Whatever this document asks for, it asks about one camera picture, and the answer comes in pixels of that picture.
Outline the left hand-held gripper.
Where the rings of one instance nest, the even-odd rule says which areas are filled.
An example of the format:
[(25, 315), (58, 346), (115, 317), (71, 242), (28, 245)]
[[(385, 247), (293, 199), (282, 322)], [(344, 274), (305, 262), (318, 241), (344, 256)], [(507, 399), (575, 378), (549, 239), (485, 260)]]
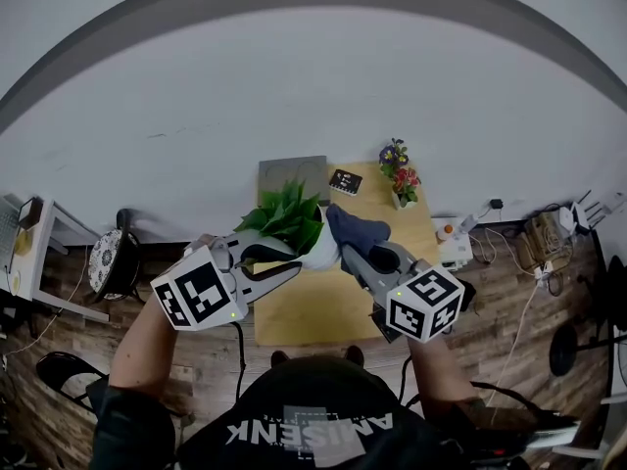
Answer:
[[(201, 237), (151, 286), (174, 329), (203, 331), (242, 320), (253, 302), (301, 272), (301, 264), (292, 261), (296, 258), (287, 244), (254, 229)], [(255, 263), (274, 261), (289, 262), (253, 272)]]

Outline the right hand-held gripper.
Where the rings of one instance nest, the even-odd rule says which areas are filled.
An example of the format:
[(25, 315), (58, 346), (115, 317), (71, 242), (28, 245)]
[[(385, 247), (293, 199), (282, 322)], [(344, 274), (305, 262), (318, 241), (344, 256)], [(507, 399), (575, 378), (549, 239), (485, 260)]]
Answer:
[(458, 319), (465, 288), (442, 265), (389, 241), (367, 254), (344, 244), (340, 253), (349, 273), (372, 295), (370, 317), (388, 342), (405, 336), (426, 343)]

